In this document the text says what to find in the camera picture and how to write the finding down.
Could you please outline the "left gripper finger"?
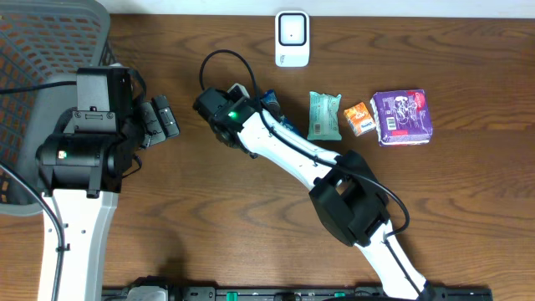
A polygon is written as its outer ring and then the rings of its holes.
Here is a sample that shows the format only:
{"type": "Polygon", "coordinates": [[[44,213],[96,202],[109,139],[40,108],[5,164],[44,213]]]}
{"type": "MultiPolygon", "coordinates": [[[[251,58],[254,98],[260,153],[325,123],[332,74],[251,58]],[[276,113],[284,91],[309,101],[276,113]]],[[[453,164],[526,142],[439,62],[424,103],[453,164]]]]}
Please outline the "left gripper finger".
{"type": "Polygon", "coordinates": [[[152,104],[166,138],[178,136],[180,128],[166,96],[163,94],[156,96],[152,99],[152,104]]]}
{"type": "Polygon", "coordinates": [[[165,141],[166,135],[164,134],[152,103],[143,102],[140,106],[140,113],[145,128],[145,139],[142,145],[153,146],[165,141]]]}

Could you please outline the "blue Oreo cookie packet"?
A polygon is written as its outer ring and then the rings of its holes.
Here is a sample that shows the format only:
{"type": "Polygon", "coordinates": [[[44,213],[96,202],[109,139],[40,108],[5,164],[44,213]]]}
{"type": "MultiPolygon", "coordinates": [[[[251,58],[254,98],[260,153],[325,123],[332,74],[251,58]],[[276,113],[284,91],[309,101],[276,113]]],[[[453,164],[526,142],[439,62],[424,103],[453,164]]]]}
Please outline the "blue Oreo cookie packet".
{"type": "Polygon", "coordinates": [[[290,122],[289,119],[281,111],[281,106],[278,102],[278,98],[274,89],[266,91],[260,98],[260,100],[262,101],[268,112],[280,125],[284,126],[296,135],[301,136],[300,132],[298,131],[298,128],[292,122],[290,122]]]}

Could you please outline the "teal wet wipes packet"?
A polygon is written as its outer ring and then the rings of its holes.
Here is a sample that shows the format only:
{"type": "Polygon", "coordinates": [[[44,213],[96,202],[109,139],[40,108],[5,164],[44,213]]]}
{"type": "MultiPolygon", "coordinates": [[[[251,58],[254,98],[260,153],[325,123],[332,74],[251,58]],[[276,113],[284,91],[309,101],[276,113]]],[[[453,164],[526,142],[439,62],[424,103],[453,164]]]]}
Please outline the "teal wet wipes packet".
{"type": "Polygon", "coordinates": [[[342,95],[309,92],[308,140],[342,140],[339,133],[338,112],[342,95]]]}

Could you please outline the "small orange box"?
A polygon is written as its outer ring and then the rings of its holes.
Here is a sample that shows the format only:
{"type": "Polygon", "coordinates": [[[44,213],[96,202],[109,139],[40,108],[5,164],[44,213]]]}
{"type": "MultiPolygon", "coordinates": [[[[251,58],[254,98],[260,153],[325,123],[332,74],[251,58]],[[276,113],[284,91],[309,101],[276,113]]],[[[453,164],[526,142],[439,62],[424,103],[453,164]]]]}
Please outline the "small orange box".
{"type": "Polygon", "coordinates": [[[344,110],[344,117],[348,121],[355,136],[361,136],[376,129],[375,120],[369,113],[364,102],[360,102],[344,110]]]}

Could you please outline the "red purple snack packet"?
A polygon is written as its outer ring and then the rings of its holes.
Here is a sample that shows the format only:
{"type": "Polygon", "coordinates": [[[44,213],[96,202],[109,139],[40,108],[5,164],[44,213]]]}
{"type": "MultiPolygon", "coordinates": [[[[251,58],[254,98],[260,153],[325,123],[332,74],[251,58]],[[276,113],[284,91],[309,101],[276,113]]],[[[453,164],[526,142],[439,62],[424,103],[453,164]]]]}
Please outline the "red purple snack packet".
{"type": "Polygon", "coordinates": [[[423,89],[377,92],[370,100],[381,146],[424,145],[433,125],[423,89]]]}

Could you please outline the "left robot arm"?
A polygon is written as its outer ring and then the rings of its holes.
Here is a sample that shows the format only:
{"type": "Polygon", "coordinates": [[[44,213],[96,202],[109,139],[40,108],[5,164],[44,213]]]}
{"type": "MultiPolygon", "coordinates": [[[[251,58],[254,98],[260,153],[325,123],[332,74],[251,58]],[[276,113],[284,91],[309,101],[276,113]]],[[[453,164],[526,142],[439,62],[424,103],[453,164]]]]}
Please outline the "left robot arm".
{"type": "Polygon", "coordinates": [[[143,142],[130,134],[112,135],[82,126],[83,120],[117,117],[114,111],[70,108],[38,149],[39,175],[46,186],[43,200],[53,213],[44,217],[44,225],[60,230],[58,238],[51,233],[44,237],[40,300],[100,298],[107,238],[122,180],[139,148],[179,133],[163,95],[138,105],[127,123],[127,130],[145,134],[143,142]]]}

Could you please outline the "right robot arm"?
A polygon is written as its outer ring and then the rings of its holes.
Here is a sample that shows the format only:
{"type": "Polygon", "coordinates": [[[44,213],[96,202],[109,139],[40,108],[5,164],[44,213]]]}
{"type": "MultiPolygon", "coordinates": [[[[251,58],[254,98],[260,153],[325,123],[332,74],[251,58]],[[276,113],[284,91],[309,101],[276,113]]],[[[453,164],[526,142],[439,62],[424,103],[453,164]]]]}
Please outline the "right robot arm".
{"type": "Polygon", "coordinates": [[[396,239],[408,226],[395,228],[387,205],[399,197],[379,183],[360,155],[350,151],[342,156],[306,141],[250,99],[211,100],[198,111],[222,141],[263,156],[298,179],[323,226],[364,254],[387,296],[433,298],[431,286],[396,239]]]}

